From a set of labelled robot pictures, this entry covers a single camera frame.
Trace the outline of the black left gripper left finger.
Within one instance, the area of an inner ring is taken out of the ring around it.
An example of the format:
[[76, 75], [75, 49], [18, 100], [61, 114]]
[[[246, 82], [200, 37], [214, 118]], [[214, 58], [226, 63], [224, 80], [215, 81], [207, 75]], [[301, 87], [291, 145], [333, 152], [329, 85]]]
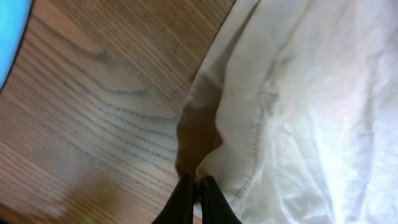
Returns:
[[195, 181], [192, 175], [185, 175], [152, 224], [192, 224], [194, 202]]

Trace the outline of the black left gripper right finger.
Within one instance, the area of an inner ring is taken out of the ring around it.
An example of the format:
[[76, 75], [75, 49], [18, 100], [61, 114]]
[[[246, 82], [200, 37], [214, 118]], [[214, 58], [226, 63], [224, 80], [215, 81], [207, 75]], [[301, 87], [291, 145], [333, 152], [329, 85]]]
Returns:
[[200, 182], [202, 224], [242, 224], [234, 214], [213, 176]]

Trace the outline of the beige khaki shorts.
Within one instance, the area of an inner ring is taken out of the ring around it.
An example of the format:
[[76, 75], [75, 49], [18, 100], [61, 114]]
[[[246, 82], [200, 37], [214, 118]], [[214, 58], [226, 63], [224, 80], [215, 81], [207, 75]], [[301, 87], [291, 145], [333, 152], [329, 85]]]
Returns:
[[236, 1], [177, 139], [243, 223], [396, 223], [397, 1]]

